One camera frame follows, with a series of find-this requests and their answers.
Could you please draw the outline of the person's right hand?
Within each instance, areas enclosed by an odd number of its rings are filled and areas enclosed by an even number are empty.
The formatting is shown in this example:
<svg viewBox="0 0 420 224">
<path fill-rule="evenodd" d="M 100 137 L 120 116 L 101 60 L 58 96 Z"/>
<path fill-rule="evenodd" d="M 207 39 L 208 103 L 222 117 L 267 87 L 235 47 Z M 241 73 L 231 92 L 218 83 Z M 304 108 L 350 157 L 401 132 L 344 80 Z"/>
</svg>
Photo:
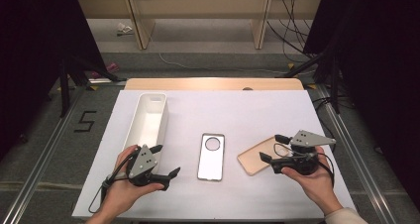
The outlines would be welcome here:
<svg viewBox="0 0 420 224">
<path fill-rule="evenodd" d="M 283 168 L 281 172 L 300 184 L 304 193 L 312 200 L 324 213 L 325 216 L 343 208 L 337 198 L 333 179 L 331 178 L 332 170 L 324 155 L 322 147 L 317 147 L 319 166 L 318 169 L 309 175 L 302 175 L 293 168 Z"/>
</svg>

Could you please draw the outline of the white plastic storage box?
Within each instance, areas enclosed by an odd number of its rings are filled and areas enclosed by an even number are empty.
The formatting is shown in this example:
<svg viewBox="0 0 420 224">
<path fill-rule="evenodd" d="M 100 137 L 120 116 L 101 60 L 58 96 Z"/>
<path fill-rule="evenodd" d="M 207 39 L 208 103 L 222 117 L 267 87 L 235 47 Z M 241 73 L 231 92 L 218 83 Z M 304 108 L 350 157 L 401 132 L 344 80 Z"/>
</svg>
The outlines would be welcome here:
<svg viewBox="0 0 420 224">
<path fill-rule="evenodd" d="M 164 144 L 168 106 L 163 93 L 143 93 L 135 107 L 125 140 L 125 148 L 147 145 L 150 149 Z"/>
</svg>

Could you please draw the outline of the light wooden shelf unit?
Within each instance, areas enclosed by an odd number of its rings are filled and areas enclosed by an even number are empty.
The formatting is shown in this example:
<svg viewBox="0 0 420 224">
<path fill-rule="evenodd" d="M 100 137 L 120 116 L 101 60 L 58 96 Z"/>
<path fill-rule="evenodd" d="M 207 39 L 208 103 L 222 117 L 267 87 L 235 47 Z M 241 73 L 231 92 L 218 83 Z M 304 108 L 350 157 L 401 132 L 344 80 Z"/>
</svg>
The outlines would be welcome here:
<svg viewBox="0 0 420 224">
<path fill-rule="evenodd" d="M 321 0 L 78 0 L 87 19 L 129 19 L 138 47 L 150 42 L 157 19 L 247 19 L 255 48 L 269 19 L 312 20 Z"/>
</svg>

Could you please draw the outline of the person's left hand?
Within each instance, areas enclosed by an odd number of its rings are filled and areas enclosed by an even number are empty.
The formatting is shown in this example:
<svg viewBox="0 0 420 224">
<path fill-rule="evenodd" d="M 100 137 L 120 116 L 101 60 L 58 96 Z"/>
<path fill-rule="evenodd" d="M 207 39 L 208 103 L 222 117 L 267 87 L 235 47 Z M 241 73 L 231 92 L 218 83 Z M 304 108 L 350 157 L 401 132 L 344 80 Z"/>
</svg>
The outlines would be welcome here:
<svg viewBox="0 0 420 224">
<path fill-rule="evenodd" d="M 120 214 L 128 211 L 140 197 L 161 190 L 162 188 L 163 185 L 160 183 L 135 186 L 128 180 L 115 181 L 108 188 L 105 199 L 97 212 L 110 213 L 116 218 Z"/>
</svg>

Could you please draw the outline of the black metal stand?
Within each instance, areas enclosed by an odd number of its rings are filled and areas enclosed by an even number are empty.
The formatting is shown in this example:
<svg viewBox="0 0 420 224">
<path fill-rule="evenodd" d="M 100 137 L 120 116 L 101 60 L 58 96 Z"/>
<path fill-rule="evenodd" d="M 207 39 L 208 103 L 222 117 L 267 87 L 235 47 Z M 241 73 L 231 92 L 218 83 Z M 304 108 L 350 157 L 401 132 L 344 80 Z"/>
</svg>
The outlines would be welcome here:
<svg viewBox="0 0 420 224">
<path fill-rule="evenodd" d="M 61 117 L 64 117 L 70 108 L 70 95 L 68 79 L 71 78 L 77 86 L 86 86 L 89 81 L 85 74 L 86 70 L 97 72 L 112 82 L 126 81 L 126 78 L 120 78 L 109 72 L 105 64 L 95 64 L 80 56 L 67 54 L 59 66 L 59 83 L 61 94 Z"/>
<path fill-rule="evenodd" d="M 309 59 L 302 65 L 287 72 L 283 77 L 291 78 L 298 73 L 308 69 L 312 65 L 317 64 L 313 79 L 315 82 L 325 82 L 327 78 L 330 79 L 330 95 L 331 104 L 336 113 L 340 113 L 338 105 L 338 88 L 339 88 L 339 67 L 338 59 L 335 53 L 331 50 L 324 50 L 315 57 Z"/>
</svg>

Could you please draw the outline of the metal floor rail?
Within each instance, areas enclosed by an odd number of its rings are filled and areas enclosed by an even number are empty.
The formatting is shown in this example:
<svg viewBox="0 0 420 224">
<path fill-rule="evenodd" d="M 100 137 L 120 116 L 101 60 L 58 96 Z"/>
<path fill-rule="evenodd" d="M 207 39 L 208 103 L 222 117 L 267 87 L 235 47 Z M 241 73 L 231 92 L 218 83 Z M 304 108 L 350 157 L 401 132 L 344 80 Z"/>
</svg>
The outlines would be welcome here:
<svg viewBox="0 0 420 224">
<path fill-rule="evenodd" d="M 33 197 L 36 188 L 44 175 L 60 141 L 68 126 L 69 120 L 72 117 L 73 110 L 78 103 L 81 95 L 84 93 L 84 87 L 76 87 L 74 94 L 70 99 L 70 105 L 62 117 L 59 118 L 52 135 L 50 136 L 47 144 L 44 146 L 37 162 L 31 169 L 29 176 L 21 185 L 19 192 L 12 202 L 7 215 L 0 222 L 0 224 L 19 224 L 31 198 Z"/>
<path fill-rule="evenodd" d="M 369 171 L 368 166 L 359 152 L 341 115 L 335 111 L 331 102 L 326 105 L 326 110 L 343 143 L 344 148 L 347 151 L 347 154 L 349 155 L 352 165 L 362 183 L 362 186 L 364 187 L 380 223 L 396 224 L 396 218 L 392 213 L 384 194 Z"/>
</svg>

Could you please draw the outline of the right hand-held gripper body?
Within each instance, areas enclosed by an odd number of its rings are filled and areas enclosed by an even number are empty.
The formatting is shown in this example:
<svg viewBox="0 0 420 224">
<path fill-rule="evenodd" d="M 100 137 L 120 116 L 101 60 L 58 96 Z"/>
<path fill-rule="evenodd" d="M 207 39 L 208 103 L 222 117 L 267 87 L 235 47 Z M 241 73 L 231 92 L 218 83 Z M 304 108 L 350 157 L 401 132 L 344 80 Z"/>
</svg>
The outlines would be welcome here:
<svg viewBox="0 0 420 224">
<path fill-rule="evenodd" d="M 283 168 L 293 168 L 302 175 L 312 174 L 319 165 L 316 147 L 336 144 L 336 140 L 333 138 L 324 137 L 305 130 L 299 130 L 290 138 L 290 143 L 285 146 L 291 151 L 291 155 L 289 157 L 271 160 L 270 165 L 275 173 L 281 173 Z"/>
</svg>

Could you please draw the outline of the white table mat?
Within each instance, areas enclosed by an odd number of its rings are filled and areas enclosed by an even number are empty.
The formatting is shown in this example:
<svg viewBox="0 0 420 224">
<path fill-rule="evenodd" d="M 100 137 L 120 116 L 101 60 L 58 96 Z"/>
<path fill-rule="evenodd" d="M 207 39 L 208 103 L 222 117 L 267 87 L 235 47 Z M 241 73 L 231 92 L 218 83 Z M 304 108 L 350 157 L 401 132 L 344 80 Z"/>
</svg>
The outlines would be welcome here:
<svg viewBox="0 0 420 224">
<path fill-rule="evenodd" d="M 321 133 L 308 93 L 274 91 L 170 91 L 159 172 L 178 176 L 166 191 L 138 200 L 124 218 L 143 221 L 297 221 L 323 214 L 290 178 L 265 168 L 248 175 L 238 155 L 275 135 Z M 197 177 L 201 137 L 226 138 L 223 177 Z"/>
</svg>

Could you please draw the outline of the dark curtain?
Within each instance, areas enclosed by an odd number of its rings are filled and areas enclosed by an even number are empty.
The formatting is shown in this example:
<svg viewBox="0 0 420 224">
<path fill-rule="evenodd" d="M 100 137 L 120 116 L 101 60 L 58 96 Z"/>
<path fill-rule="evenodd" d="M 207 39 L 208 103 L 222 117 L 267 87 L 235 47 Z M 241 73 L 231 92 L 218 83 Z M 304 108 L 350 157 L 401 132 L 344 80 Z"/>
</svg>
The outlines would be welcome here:
<svg viewBox="0 0 420 224">
<path fill-rule="evenodd" d="M 64 72 L 104 69 L 78 0 L 0 0 L 0 161 Z"/>
<path fill-rule="evenodd" d="M 309 53 L 322 52 L 355 0 L 322 0 Z M 420 211 L 420 0 L 359 0 L 339 67 L 395 175 Z"/>
</svg>

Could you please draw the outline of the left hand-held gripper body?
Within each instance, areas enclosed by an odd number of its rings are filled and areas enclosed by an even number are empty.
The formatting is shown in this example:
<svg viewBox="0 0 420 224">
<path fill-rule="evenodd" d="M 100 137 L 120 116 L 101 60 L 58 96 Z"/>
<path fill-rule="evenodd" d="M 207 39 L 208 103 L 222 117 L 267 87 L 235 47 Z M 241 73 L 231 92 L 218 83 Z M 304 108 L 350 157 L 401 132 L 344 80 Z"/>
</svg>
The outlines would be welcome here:
<svg viewBox="0 0 420 224">
<path fill-rule="evenodd" d="M 126 174 L 131 184 L 135 186 L 146 186 L 151 183 L 160 183 L 162 190 L 167 190 L 169 182 L 160 182 L 160 174 L 153 173 L 158 166 L 155 154 L 152 154 L 147 145 L 143 145 L 134 152 L 133 158 L 127 164 Z"/>
</svg>

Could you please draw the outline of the pink object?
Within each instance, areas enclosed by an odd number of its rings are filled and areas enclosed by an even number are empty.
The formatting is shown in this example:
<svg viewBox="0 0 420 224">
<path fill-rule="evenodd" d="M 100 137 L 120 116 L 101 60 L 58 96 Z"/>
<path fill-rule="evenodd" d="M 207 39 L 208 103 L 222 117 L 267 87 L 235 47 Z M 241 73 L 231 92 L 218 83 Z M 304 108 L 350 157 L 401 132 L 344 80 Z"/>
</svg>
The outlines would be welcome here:
<svg viewBox="0 0 420 224">
<path fill-rule="evenodd" d="M 112 62 L 112 63 L 110 63 L 109 65 L 106 66 L 106 70 L 110 73 L 118 71 L 119 70 L 119 65 L 116 64 L 115 62 Z M 91 72 L 91 77 L 93 79 L 97 79 L 97 78 L 101 78 L 102 75 L 99 72 L 92 71 Z"/>
</svg>

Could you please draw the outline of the crumpled white paper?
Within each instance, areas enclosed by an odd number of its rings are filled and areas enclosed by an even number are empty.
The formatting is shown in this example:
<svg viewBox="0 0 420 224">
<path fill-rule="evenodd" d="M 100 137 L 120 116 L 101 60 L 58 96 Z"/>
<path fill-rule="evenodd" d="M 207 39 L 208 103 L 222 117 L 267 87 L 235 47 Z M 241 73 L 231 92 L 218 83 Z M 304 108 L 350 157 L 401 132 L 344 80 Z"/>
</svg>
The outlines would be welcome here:
<svg viewBox="0 0 420 224">
<path fill-rule="evenodd" d="M 133 29 L 130 26 L 127 26 L 123 23 L 119 23 L 117 25 L 117 36 L 121 37 L 121 36 L 126 36 L 126 35 L 133 35 Z"/>
</svg>

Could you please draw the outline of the beige phone case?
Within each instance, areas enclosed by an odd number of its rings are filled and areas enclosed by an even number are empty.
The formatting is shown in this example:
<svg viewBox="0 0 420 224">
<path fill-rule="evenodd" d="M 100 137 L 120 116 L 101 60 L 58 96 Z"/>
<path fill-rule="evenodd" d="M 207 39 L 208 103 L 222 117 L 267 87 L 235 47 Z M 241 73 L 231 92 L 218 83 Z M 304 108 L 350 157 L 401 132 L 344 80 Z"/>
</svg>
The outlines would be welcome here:
<svg viewBox="0 0 420 224">
<path fill-rule="evenodd" d="M 267 154 L 273 159 L 290 156 L 290 150 L 278 143 L 275 138 L 266 139 L 237 156 L 247 175 L 253 176 L 268 167 L 268 164 L 261 160 L 260 153 Z"/>
</svg>

